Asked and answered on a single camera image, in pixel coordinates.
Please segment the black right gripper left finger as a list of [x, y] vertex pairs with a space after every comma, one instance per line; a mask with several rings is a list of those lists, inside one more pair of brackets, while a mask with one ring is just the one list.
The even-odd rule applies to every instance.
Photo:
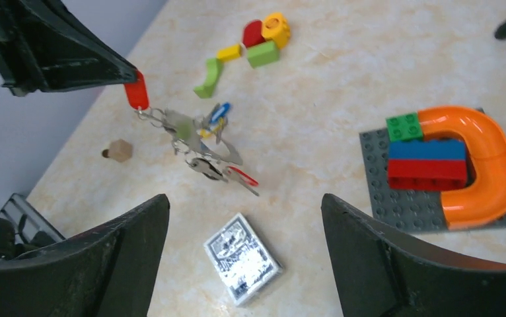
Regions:
[[0, 316], [146, 316], [169, 216], [159, 194], [67, 240], [0, 260]]

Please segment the green key tag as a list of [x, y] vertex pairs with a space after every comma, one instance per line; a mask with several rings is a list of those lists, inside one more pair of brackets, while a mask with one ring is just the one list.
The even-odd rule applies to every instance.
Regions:
[[196, 134], [196, 129], [192, 120], [190, 121], [179, 121], [176, 124], [176, 138], [188, 142], [193, 139]]

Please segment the red key tag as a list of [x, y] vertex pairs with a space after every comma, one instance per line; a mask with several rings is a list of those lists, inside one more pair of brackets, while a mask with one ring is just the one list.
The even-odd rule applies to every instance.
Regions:
[[144, 111], [150, 107], [149, 96], [143, 74], [136, 71], [136, 82], [124, 84], [129, 105], [137, 111]]
[[253, 186], [253, 187], [258, 186], [258, 182], [255, 179], [253, 179], [252, 177], [250, 177], [249, 175], [247, 175], [245, 172], [241, 171], [237, 167], [227, 166], [226, 169], [228, 170], [229, 174], [232, 174], [233, 172], [237, 173], [239, 175], [240, 179], [242, 181], [244, 181], [246, 184], [248, 184], [249, 186]]

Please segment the perforated metal keyring plate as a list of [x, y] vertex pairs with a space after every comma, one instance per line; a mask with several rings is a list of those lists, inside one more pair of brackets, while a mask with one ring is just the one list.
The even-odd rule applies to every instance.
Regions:
[[[139, 119], [147, 120], [150, 122], [152, 126], [161, 128], [165, 130], [169, 135], [171, 135], [172, 145], [176, 152], [180, 151], [177, 145], [183, 144], [187, 146], [189, 152], [194, 152], [203, 157], [211, 158], [218, 163], [226, 162], [242, 165], [243, 159], [240, 153], [231, 143], [229, 143], [222, 137], [222, 133], [227, 126], [227, 115], [224, 117], [226, 123], [225, 128], [223, 129], [223, 131], [220, 132], [220, 134], [214, 137], [216, 144], [223, 143], [228, 149], [229, 153], [227, 155], [221, 155], [219, 153], [216, 153], [203, 142], [204, 138], [202, 138], [199, 135], [199, 131], [201, 129], [207, 129], [210, 126], [209, 120], [211, 116], [211, 111], [205, 116], [191, 117], [186, 114], [180, 113], [176, 110], [169, 110], [169, 109], [162, 110], [160, 108], [151, 108], [150, 110], [137, 111], [137, 116]], [[179, 121], [187, 121], [187, 120], [193, 121], [194, 127], [196, 129], [196, 134], [193, 139], [189, 140], [188, 142], [183, 142], [176, 138], [176, 124]]]

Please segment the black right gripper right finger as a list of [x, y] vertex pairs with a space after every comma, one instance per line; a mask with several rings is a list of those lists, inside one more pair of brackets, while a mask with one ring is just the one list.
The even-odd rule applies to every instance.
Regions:
[[420, 240], [334, 194], [321, 213], [344, 316], [506, 316], [506, 264]]

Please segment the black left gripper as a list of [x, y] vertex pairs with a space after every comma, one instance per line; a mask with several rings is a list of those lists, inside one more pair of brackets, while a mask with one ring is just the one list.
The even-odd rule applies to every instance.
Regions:
[[0, 76], [14, 96], [132, 84], [139, 72], [61, 1], [0, 1]]

